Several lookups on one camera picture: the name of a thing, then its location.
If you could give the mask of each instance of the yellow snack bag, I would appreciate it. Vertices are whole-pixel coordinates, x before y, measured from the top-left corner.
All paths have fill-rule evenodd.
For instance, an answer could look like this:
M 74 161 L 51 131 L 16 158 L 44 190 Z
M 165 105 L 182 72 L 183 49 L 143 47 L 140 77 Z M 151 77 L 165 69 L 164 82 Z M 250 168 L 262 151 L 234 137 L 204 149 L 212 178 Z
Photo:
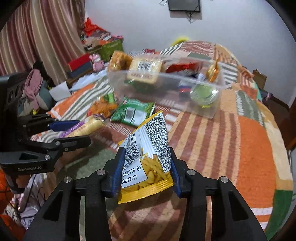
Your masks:
M 126 149 L 119 204 L 135 201 L 173 186 L 170 175 L 172 157 L 161 111 L 146 119 L 119 145 Z

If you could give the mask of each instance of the pink plush toy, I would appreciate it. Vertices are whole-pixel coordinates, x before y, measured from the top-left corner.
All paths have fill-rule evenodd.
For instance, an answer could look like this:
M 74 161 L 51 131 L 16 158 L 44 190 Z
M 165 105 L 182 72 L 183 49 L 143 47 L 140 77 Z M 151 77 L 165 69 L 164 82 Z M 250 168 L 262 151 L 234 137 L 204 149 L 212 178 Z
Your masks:
M 104 61 L 101 60 L 101 56 L 97 53 L 89 56 L 90 60 L 93 62 L 93 70 L 95 72 L 100 72 L 104 69 Z

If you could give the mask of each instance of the picture of fries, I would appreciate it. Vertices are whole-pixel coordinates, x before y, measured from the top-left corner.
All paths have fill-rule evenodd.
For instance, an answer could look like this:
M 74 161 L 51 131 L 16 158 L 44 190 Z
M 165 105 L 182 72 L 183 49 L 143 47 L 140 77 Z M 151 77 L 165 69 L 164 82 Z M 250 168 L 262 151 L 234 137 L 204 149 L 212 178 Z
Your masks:
M 140 190 L 143 187 L 147 187 L 151 184 L 157 183 L 162 180 L 167 180 L 163 168 L 157 155 L 153 155 L 153 158 L 148 157 L 148 153 L 143 154 L 143 148 L 141 148 L 140 162 L 142 164 L 143 170 L 147 176 L 147 180 L 140 183 L 125 187 L 121 189 L 122 194 Z

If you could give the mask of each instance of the bed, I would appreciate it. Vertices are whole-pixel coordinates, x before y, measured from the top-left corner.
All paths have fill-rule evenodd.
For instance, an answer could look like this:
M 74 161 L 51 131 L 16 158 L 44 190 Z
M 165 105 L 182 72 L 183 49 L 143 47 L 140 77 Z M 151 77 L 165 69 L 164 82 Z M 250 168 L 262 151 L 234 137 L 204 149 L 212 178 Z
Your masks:
M 260 102 L 252 73 L 245 69 L 225 47 L 203 41 L 186 41 L 160 52 L 163 55 L 218 59 L 230 89 L 222 93 L 219 110 L 213 119 L 155 106 L 163 111 L 169 145 L 189 168 L 211 178 L 227 176 L 240 191 L 256 215 L 267 238 L 280 228 L 290 207 L 293 180 L 287 152 L 273 115 Z M 97 98 L 111 90 L 103 77 L 56 104 L 49 112 L 59 120 L 83 120 Z M 114 158 L 118 142 L 134 128 L 109 123 L 108 129 L 91 136 L 92 144 L 84 150 L 65 153 L 55 171 L 36 175 L 35 182 L 47 198 L 63 177 L 82 178 L 103 168 Z M 50 142 L 59 133 L 37 134 L 32 140 Z M 83 198 L 81 201 L 81 239 L 84 239 Z M 114 240 L 178 240 L 186 200 L 178 199 L 169 188 L 134 202 L 118 205 L 106 200 L 109 228 Z M 210 240 L 211 200 L 207 200 L 206 240 Z

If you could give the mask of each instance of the pink cloth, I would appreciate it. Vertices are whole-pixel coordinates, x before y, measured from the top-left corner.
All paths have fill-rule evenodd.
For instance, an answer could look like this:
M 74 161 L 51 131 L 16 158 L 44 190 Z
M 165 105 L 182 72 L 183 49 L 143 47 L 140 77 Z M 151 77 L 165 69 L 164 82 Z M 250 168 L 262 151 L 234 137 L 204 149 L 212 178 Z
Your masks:
M 26 97 L 32 101 L 34 110 L 37 110 L 39 108 L 39 104 L 36 99 L 36 95 L 39 93 L 41 84 L 42 84 L 42 76 L 38 69 L 33 69 L 29 73 L 26 83 L 24 92 Z

